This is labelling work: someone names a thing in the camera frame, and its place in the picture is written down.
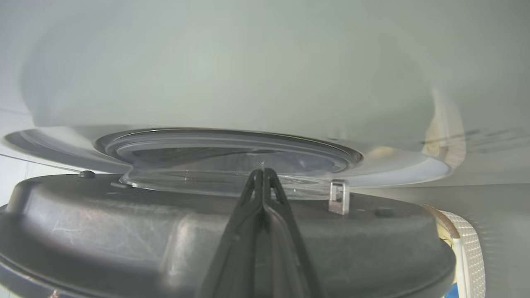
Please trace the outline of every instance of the small black knob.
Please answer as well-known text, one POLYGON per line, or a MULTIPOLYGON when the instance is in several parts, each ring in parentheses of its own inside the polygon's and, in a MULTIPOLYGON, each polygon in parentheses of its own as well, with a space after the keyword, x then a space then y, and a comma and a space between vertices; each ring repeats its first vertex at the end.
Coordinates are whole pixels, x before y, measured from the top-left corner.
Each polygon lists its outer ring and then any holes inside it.
POLYGON ((86 179, 92 179, 96 177, 96 174, 92 171, 83 171, 77 174, 79 178, 86 178, 86 179))

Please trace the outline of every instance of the white curved surface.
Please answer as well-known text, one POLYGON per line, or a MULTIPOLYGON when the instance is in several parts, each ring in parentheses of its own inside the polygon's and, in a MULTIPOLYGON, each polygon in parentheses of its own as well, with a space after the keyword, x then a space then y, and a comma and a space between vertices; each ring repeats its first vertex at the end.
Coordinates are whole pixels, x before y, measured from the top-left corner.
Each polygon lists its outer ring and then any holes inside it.
POLYGON ((0 103, 30 116, 26 128, 284 133, 450 165, 465 156, 427 185, 527 182, 528 11, 517 0, 3 2, 0 103), (454 108, 438 112, 436 98, 454 108))
POLYGON ((464 249, 461 256, 465 260, 463 268, 466 269, 467 297, 484 298, 486 295, 484 259, 476 230, 462 217, 447 211, 442 211, 442 213, 455 225, 461 237, 460 242, 464 249))

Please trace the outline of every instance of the black plastic clip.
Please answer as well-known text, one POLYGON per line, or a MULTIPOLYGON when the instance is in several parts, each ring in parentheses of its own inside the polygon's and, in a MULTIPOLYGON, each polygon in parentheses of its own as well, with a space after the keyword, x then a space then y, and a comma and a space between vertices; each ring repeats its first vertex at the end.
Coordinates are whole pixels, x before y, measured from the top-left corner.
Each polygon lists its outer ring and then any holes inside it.
POLYGON ((254 297, 262 229, 270 239, 272 297, 325 297, 276 172, 258 169, 249 176, 196 298, 254 297))

